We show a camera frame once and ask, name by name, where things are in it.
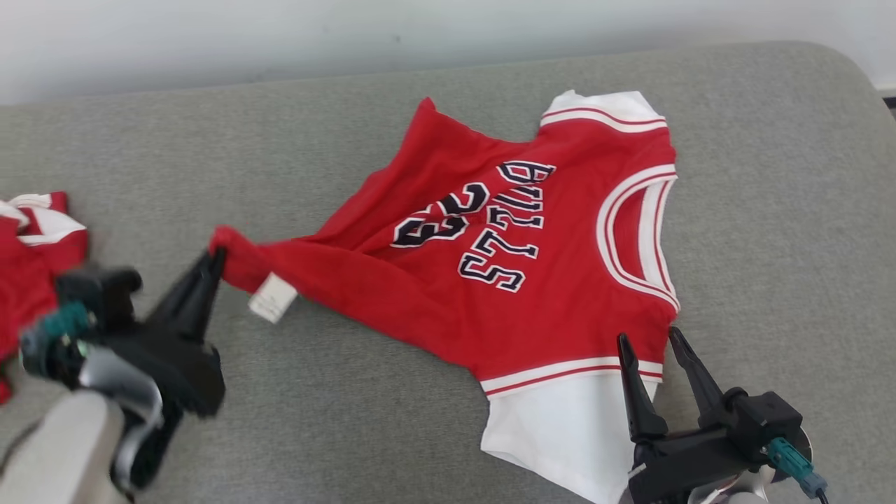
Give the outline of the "red shorts white trim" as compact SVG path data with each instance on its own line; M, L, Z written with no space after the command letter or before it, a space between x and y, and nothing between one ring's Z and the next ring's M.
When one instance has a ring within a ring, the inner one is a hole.
M18 354L20 330L57 306L55 277L80 265L88 245L66 192L0 200L0 405L13 393L2 366Z

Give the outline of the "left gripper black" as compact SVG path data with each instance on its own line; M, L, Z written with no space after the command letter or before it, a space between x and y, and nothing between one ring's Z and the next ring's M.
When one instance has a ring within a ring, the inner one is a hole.
M105 345L148 375L164 398L199 417L215 416L226 395L220 354L204 345L227 250L202 254L157 303L145 323Z

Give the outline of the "red basketball jersey white sleeves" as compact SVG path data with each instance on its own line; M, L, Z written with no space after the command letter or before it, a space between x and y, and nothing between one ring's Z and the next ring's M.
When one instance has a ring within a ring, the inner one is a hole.
M618 504L629 440L617 338L650 398L680 309L662 251L678 175L641 93L556 96L530 141L419 103L399 152L309 236L232 227L222 277L278 319L297 296L464 367L489 399L481 450Z

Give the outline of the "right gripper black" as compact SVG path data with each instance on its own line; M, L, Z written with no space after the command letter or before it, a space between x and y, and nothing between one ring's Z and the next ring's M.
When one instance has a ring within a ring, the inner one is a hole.
M681 329L670 326L668 338L699 410L698 430L669 436L668 424L656 413L641 379L627 334L617 338L629 434L636 443L628 482L633 504L686 504L691 492L703 485L756 472L770 463L766 449L758 444L742 449L726 430L731 428L731 414L725 393Z

